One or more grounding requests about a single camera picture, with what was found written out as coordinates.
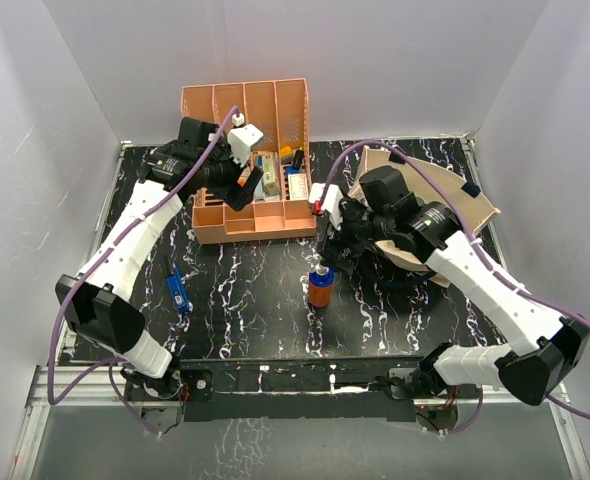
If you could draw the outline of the orange bottle blue cap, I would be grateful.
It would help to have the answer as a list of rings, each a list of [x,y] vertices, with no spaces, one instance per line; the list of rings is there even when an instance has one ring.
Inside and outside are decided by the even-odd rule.
[[[309,272],[308,303],[316,308],[325,308],[329,305],[334,282],[334,270],[332,267],[317,264]]]

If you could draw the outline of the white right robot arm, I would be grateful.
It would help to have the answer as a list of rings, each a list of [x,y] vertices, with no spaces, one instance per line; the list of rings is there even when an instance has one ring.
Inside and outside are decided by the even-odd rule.
[[[319,244],[324,263],[351,272],[365,250],[391,241],[458,288],[505,339],[490,347],[442,343],[396,386],[410,397],[441,397],[455,386],[488,385],[507,389],[527,405],[541,404],[577,365],[589,329],[529,299],[526,290],[506,286],[507,272],[472,243],[454,211],[416,196],[398,169],[377,167],[359,185],[362,200],[336,185],[311,188],[312,212],[328,220]]]

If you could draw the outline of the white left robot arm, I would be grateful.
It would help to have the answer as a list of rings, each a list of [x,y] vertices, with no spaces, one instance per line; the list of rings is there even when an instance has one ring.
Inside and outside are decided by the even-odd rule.
[[[254,168],[245,182],[239,179],[262,138],[238,110],[221,125],[183,118],[177,139],[147,154],[130,199],[97,252],[76,275],[63,275],[56,284],[58,314],[69,328],[146,376],[161,399],[179,392],[182,376],[130,303],[135,281],[167,224],[199,190],[235,211],[251,203],[262,173]]]

